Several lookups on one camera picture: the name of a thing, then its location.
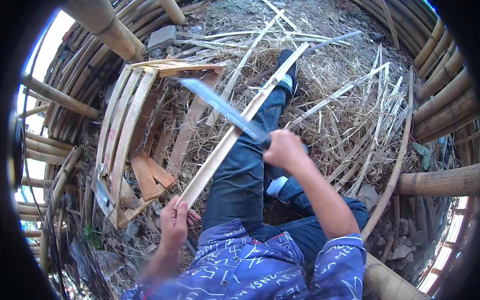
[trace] blue jeans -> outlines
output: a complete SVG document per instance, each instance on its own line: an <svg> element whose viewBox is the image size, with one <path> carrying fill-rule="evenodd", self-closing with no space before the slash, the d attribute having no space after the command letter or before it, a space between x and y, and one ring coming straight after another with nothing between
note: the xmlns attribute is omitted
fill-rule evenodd
<svg viewBox="0 0 480 300"><path fill-rule="evenodd" d="M287 97L291 98L291 89L280 82L253 120L266 132L277 129ZM302 187L290 177L280 190L278 199L309 217L279 226L263 223L264 189L262 150L256 141L242 134L215 173L202 219L203 229L240 218L248 234L261 242L287 231L303 252L307 271L313 269L327 237ZM343 199L362 229L367 222L367 209L358 200Z"/></svg>

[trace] white sock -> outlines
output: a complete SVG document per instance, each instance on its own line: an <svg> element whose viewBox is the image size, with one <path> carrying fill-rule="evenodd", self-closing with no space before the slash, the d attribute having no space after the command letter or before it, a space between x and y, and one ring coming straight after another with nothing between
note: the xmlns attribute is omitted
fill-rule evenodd
<svg viewBox="0 0 480 300"><path fill-rule="evenodd" d="M283 185L285 182L287 182L288 178L285 176L278 177L270 183L270 185L267 188L267 194L269 196L278 196L278 193L282 189Z"/></svg>
<svg viewBox="0 0 480 300"><path fill-rule="evenodd" d="M285 82L286 84L288 84L288 86L290 88L293 88L293 78L292 76L290 76L290 74L285 74L285 76L283 76L282 80L283 82Z"/></svg>

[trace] shoe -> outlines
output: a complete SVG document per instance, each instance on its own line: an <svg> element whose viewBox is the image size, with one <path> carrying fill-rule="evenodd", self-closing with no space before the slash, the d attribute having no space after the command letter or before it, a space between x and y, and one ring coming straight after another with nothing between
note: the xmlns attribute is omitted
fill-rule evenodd
<svg viewBox="0 0 480 300"><path fill-rule="evenodd" d="M308 154L308 147L304 143L302 143L303 150L306 154ZM275 200L272 196L267 194L267 188L270 186L272 180L279 178L279 177L290 177L291 175L282 168L274 167L267 163L264 163L264 203L269 203Z"/></svg>
<svg viewBox="0 0 480 300"><path fill-rule="evenodd" d="M283 49L282 52L278 55L278 62L277 66L280 68L281 65L290 57L290 55L293 54L292 49ZM298 81L297 81L297 74L299 72L299 66L298 63L295 61L293 65L290 67L290 69L287 71L287 74L292 77L292 97L295 97L297 94L298 90Z"/></svg>

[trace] patterned shirt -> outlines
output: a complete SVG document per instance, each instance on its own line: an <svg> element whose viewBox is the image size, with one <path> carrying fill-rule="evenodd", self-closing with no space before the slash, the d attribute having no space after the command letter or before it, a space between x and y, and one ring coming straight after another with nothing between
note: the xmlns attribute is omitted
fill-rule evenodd
<svg viewBox="0 0 480 300"><path fill-rule="evenodd" d="M192 264L177 278L153 287L140 280L121 298L356 300L366 259L359 234L328 240L307 285L303 254L288 232L262 243L236 219L205 230Z"/></svg>

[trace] person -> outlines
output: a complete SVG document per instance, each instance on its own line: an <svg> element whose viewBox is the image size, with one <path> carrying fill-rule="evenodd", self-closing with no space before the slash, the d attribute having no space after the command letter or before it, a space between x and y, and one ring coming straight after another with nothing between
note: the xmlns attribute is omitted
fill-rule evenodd
<svg viewBox="0 0 480 300"><path fill-rule="evenodd" d="M283 50L278 65L292 53ZM242 134L216 171L188 269L177 275L177 252L187 238L187 223L200 216L185 202L175 211L175 196L160 214L158 250L143 279L122 299L361 299L366 251L360 229L366 208L332 188L298 136L273 131L292 99L297 72L294 63L253 118L270 132L270 148L262 152ZM264 200L272 198L310 216L264 224Z"/></svg>

